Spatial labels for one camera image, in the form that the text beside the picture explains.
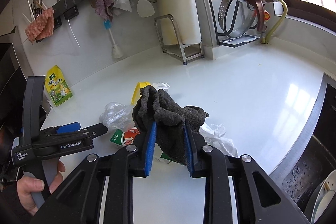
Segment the white plastic bag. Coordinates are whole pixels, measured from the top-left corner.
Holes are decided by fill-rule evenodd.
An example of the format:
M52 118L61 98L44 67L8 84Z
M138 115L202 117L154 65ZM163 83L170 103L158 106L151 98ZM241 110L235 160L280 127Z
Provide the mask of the white plastic bag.
M224 155L238 158L237 148L234 146L232 139L224 137L226 130L222 124L219 126L215 124L208 126L204 123L199 127L199 132L207 144L217 148Z
M123 132L134 128L132 118L132 105L125 106L117 102L110 102L106 105L104 113L99 117L99 121L110 130L121 129Z
M159 89L163 89L165 92L168 92L170 86L167 83L153 83L152 86L154 87L154 89L156 89L157 91Z

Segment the gray cloth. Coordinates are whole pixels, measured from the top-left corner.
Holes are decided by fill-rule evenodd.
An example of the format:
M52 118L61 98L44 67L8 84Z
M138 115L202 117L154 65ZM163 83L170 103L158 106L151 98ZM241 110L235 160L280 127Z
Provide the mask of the gray cloth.
M133 109L133 120L141 133L147 132L153 122L157 123L156 143L172 160L186 165L184 153L184 124L189 120L193 133L200 133L200 126L209 117L202 108L176 104L162 89L156 91L151 85L140 89L141 98Z
M96 0L96 14L103 18L104 21L107 19L112 22L113 13L113 0Z

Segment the blue gripper pad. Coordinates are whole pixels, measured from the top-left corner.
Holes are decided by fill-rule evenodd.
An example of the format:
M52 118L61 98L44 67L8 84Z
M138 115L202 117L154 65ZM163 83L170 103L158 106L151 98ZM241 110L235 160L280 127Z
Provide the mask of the blue gripper pad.
M57 134L66 133L66 132L73 132L78 131L81 129L81 124L79 122L73 122L66 124L64 126L61 126L59 129L56 130Z
M146 150L145 174L147 176L149 175L149 172L152 170L154 147L156 142L156 131L157 131L157 125L156 122L153 122Z
M194 165L193 165L194 158L186 126L184 127L184 153L187 160L188 171L190 173L190 176L192 176L194 172Z

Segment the finger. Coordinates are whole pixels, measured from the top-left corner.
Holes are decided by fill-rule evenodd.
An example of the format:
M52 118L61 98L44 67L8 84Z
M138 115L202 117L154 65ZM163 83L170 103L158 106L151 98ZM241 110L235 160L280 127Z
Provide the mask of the finger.
M55 176L54 180L52 181L52 183L49 186L49 191L52 194L56 188L62 183L63 181L63 176L61 173L57 173L57 175Z
M41 192L44 189L44 182L39 179L23 176L17 181L17 195L23 208L31 215L34 215L38 208L31 196L31 192Z
M60 160L57 163L57 171L58 172L65 172L65 166L64 163L62 163Z

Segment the stainless steel sink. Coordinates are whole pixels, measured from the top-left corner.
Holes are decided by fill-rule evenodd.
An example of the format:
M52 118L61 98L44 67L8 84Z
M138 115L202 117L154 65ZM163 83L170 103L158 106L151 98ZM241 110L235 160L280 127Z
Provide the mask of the stainless steel sink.
M270 176L304 212L313 191L335 169L336 81L324 75L300 137Z

